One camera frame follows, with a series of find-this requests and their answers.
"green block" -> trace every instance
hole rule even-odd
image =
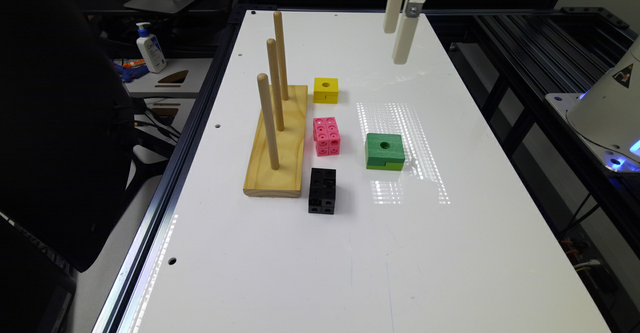
[[[370,166],[367,165],[367,169],[380,169],[380,170],[402,170],[404,163],[387,163],[383,166]]]
[[[404,164],[402,136],[399,134],[368,133],[365,143],[365,155],[367,168],[369,168],[369,166],[384,167],[388,163]]]

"yellow cube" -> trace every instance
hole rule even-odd
[[[338,79],[316,78],[313,84],[313,103],[338,103]]]

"wooden base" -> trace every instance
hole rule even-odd
[[[280,168],[271,169],[264,120],[260,113],[243,189],[244,194],[250,197],[300,196],[308,88],[292,85],[288,88],[289,99],[282,101],[284,131],[276,130]]]

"wooden peg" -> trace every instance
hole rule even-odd
[[[280,79],[278,78],[278,53],[276,41],[273,38],[267,40],[267,54],[269,55],[269,70],[271,72],[271,89],[273,90],[274,114],[276,117],[276,129],[284,130],[284,115],[282,114],[282,96],[280,95]]]
[[[273,21],[276,26],[276,44],[278,47],[278,66],[280,70],[280,89],[282,99],[289,99],[289,83],[287,82],[287,62],[284,55],[284,29],[282,25],[282,12],[273,13]]]
[[[271,94],[269,93],[269,78],[266,74],[258,74],[258,91],[260,92],[260,102],[262,103],[262,119],[264,120],[264,130],[267,135],[267,146],[269,148],[269,159],[271,169],[280,168],[278,160],[278,143],[276,142],[276,130],[273,125],[273,111],[271,110]]]

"pink cube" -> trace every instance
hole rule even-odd
[[[340,154],[340,131],[334,117],[313,120],[313,140],[318,157]]]

